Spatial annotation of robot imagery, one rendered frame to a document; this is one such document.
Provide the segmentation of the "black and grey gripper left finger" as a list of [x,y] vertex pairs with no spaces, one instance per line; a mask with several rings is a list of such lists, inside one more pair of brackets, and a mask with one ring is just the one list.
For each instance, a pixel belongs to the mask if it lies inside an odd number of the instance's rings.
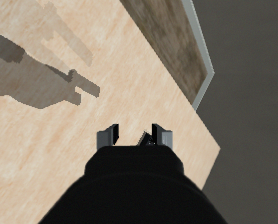
[[103,146],[113,146],[119,139],[119,124],[113,124],[104,131],[98,131],[97,151]]

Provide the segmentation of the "black knob box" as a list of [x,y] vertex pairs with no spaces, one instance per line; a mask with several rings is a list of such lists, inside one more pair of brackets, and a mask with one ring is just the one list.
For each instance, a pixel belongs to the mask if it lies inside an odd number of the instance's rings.
[[153,141],[152,136],[146,133],[140,145],[156,145],[156,144]]

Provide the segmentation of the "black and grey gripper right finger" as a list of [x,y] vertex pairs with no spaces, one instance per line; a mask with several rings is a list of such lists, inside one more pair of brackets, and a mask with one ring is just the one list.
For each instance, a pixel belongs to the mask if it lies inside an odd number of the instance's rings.
[[173,151],[173,132],[165,130],[157,123],[152,124],[152,139],[157,145],[165,145]]

